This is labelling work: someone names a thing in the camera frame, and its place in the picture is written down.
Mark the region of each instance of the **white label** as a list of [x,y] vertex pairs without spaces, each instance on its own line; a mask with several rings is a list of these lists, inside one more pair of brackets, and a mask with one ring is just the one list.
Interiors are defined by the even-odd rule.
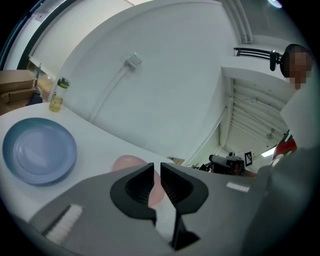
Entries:
[[238,190],[241,192],[245,192],[248,193],[250,187],[249,186],[244,186],[244,185],[239,185],[239,184],[235,184],[232,182],[228,182],[226,185],[227,188],[233,189],[233,190]]

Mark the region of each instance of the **glass bottle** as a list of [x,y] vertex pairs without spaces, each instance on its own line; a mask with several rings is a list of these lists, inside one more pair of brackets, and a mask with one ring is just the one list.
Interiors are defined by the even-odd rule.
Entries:
[[64,100],[64,96],[70,86],[69,81],[64,77],[61,77],[57,85],[54,88],[54,93],[52,95],[52,99],[49,105],[49,109],[53,112],[59,112],[61,109],[62,102]]

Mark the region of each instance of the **red object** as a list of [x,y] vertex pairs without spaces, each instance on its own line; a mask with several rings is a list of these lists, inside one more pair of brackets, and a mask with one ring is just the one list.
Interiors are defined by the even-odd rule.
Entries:
[[295,151],[297,149],[297,145],[292,135],[289,135],[289,131],[280,141],[280,143],[275,147],[272,160],[276,159],[276,157],[280,154],[286,155],[290,151]]

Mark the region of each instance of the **person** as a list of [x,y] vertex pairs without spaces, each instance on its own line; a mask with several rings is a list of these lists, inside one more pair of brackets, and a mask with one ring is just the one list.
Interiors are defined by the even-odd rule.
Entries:
[[[239,176],[240,175],[240,165],[236,164],[235,168],[233,170],[233,175]],[[250,170],[244,170],[242,175],[242,177],[249,177],[249,178],[255,178],[257,176],[257,174],[253,171]]]
[[280,69],[285,78],[295,86],[296,90],[306,83],[312,70],[312,54],[299,44],[289,44],[281,57]]

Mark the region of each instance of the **white table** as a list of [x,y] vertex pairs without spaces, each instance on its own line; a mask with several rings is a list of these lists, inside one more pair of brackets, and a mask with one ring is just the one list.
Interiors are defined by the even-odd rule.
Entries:
[[[77,146],[77,160],[73,171],[61,182],[49,186],[33,186],[16,178],[8,170],[3,154],[0,154],[0,189],[2,200],[8,210],[25,221],[44,205],[89,177],[111,171],[115,160],[122,155],[133,155],[154,163],[160,174],[160,163],[172,163],[171,160],[130,144],[110,133],[94,126],[83,118],[62,106],[59,113],[49,110],[49,103],[26,106],[0,116],[1,150],[7,131],[20,120],[27,118],[46,118],[64,126],[74,137]],[[171,205],[166,196],[159,208]]]

